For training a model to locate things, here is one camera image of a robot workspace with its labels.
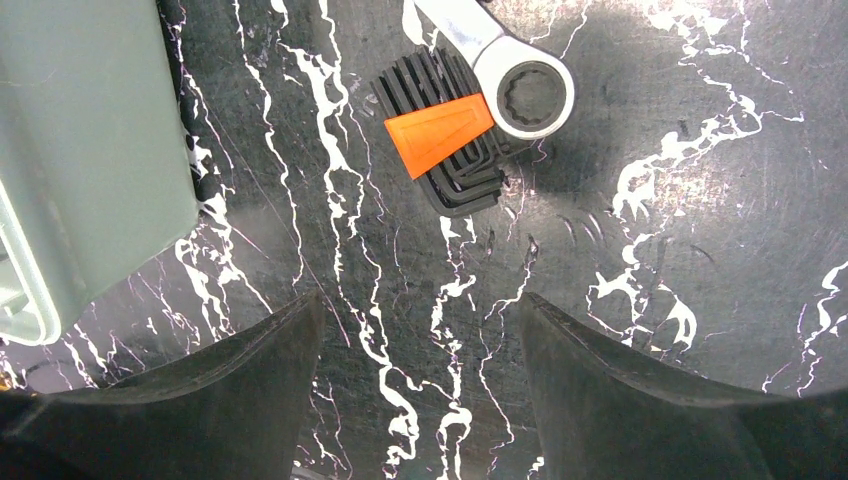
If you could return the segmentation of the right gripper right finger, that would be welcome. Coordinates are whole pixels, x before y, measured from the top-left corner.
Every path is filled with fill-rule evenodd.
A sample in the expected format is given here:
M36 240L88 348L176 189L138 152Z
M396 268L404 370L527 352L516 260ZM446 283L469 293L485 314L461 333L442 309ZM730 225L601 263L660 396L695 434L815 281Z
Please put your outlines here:
M535 293L518 323L551 479L843 479L847 393L789 398L690 374Z

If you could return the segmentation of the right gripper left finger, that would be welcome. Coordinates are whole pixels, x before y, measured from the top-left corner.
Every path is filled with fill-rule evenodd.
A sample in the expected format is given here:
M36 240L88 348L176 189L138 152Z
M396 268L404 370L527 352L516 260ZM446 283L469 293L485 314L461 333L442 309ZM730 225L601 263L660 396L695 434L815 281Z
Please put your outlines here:
M5 479L287 479L325 332L307 294L102 389L1 396Z

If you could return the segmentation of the green plastic tool box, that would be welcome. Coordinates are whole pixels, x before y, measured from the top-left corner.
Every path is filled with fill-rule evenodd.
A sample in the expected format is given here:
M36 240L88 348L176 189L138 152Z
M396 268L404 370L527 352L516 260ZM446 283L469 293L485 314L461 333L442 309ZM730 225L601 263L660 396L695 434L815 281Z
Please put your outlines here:
M3 339L56 342L197 219L156 4L3 2Z

